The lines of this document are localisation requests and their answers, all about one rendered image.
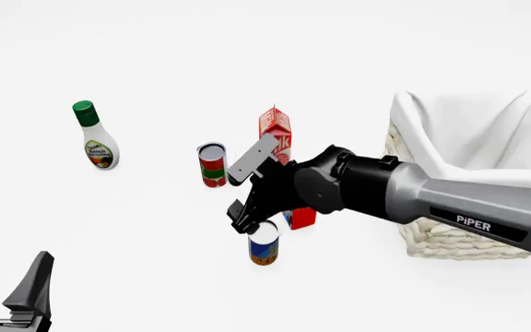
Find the white wicker basket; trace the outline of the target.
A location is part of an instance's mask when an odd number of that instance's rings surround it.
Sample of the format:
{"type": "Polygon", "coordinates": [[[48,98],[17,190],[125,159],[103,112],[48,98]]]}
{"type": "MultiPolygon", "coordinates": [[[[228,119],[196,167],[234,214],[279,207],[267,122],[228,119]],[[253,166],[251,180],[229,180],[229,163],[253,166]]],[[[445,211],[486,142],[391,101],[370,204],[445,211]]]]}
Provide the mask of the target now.
{"type": "MultiPolygon", "coordinates": [[[[507,143],[491,168],[511,168],[507,166],[510,151],[516,148],[507,143]]],[[[394,155],[406,162],[415,162],[397,126],[391,120],[384,143],[384,154],[394,155]]],[[[531,253],[512,245],[499,243],[469,231],[428,218],[419,218],[405,226],[398,226],[399,233],[407,243],[407,254],[423,258],[480,260],[527,258],[531,253]]]]}

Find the ranch dressing bottle green cap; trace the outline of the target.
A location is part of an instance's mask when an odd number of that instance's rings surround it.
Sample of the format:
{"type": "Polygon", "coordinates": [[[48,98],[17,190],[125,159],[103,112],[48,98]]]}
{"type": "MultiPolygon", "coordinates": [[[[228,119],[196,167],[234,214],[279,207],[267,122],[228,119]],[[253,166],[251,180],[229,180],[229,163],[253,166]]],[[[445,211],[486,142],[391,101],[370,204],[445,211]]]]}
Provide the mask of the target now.
{"type": "Polygon", "coordinates": [[[104,129],[91,101],[73,104],[73,112],[84,135],[84,151],[99,170],[108,171],[118,165],[120,150],[114,138],[104,129]]]}

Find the white cloth basket liner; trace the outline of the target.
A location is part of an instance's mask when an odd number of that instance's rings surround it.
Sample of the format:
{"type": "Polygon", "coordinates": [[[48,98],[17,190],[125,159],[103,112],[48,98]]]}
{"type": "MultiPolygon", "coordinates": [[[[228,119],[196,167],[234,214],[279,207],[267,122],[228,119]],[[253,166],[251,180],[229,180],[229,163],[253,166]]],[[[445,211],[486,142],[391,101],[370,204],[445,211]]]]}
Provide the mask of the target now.
{"type": "Polygon", "coordinates": [[[436,179],[531,187],[531,93],[399,91],[384,152],[436,179]]]}

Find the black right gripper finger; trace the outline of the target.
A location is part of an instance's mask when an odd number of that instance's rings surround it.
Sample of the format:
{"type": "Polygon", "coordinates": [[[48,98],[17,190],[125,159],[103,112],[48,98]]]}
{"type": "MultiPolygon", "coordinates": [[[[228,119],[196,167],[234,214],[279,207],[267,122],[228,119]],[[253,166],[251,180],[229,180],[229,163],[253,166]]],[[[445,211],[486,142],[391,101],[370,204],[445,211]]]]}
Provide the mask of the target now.
{"type": "Polygon", "coordinates": [[[236,199],[230,204],[227,210],[227,215],[232,222],[243,222],[246,217],[244,204],[236,199]]]}
{"type": "Polygon", "coordinates": [[[239,234],[254,234],[260,228],[259,222],[233,222],[231,223],[233,229],[239,234]]]}

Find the tomato sauce can red label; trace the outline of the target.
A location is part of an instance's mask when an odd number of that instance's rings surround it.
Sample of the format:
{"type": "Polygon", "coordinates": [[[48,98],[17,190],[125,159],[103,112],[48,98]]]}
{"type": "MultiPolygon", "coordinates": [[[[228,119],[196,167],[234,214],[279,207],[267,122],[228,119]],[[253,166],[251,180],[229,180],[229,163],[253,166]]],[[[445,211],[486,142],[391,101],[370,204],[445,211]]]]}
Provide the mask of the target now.
{"type": "Polygon", "coordinates": [[[226,149],[216,142],[206,143],[197,149],[202,179],[207,187],[222,187],[227,183],[226,149]]]}

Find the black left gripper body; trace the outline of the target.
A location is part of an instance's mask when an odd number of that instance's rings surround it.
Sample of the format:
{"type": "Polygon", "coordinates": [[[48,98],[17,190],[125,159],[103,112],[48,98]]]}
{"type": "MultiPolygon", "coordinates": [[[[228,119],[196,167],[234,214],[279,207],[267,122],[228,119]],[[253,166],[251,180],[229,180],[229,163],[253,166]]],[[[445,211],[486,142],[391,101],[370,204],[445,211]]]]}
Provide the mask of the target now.
{"type": "Polygon", "coordinates": [[[50,312],[12,311],[8,319],[0,319],[0,332],[49,332],[50,312]]]}

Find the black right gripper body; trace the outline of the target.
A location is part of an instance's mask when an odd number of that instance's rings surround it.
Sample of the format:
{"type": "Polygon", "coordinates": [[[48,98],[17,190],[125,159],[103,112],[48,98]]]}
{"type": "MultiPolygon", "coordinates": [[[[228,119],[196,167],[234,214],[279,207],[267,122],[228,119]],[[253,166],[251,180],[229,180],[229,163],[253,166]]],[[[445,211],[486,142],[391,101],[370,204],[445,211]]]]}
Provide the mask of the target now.
{"type": "Polygon", "coordinates": [[[286,165],[279,161],[265,160],[251,177],[252,190],[245,208],[248,221],[258,223],[273,217],[278,212],[301,207],[301,199],[294,185],[298,162],[291,160],[286,165]]]}

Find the red milk carton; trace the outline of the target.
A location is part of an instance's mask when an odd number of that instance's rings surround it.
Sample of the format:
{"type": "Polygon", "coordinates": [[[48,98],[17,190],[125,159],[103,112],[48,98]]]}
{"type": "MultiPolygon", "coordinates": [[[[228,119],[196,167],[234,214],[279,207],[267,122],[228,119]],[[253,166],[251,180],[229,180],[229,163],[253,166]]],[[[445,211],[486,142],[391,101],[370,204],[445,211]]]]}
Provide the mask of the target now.
{"type": "Polygon", "coordinates": [[[265,134],[273,135],[278,142],[274,156],[286,165],[291,157],[292,133],[289,117],[273,106],[259,117],[259,137],[265,134]]]}

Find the small red printed box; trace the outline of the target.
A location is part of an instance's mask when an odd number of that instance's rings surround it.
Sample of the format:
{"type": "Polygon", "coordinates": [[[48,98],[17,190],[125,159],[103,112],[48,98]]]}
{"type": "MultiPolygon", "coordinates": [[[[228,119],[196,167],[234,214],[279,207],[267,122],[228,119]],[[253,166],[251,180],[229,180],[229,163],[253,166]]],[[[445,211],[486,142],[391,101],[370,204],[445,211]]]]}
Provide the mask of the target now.
{"type": "Polygon", "coordinates": [[[283,216],[289,228],[297,230],[313,225],[316,220],[316,211],[309,207],[304,207],[285,211],[283,212],[283,216]]]}

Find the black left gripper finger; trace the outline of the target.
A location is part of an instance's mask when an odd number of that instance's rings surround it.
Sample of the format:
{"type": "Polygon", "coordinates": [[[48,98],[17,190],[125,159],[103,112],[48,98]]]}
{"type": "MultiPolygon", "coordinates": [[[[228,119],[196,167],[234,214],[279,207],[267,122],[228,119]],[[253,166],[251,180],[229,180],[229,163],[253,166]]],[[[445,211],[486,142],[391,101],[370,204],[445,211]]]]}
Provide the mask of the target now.
{"type": "Polygon", "coordinates": [[[38,316],[51,317],[50,281],[54,257],[40,251],[28,272],[16,289],[3,301],[12,312],[33,312],[38,316]]]}

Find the alphabet soup can blue label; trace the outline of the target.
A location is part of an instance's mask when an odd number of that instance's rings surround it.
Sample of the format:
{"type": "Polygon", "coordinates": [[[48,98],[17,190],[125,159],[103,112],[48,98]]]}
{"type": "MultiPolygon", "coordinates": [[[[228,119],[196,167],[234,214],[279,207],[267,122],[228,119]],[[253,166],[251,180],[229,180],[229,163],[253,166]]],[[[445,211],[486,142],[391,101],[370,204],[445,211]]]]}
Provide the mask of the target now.
{"type": "Polygon", "coordinates": [[[276,223],[265,220],[259,223],[257,231],[248,235],[249,256],[259,266],[273,264],[278,257],[281,231],[276,223]]]}

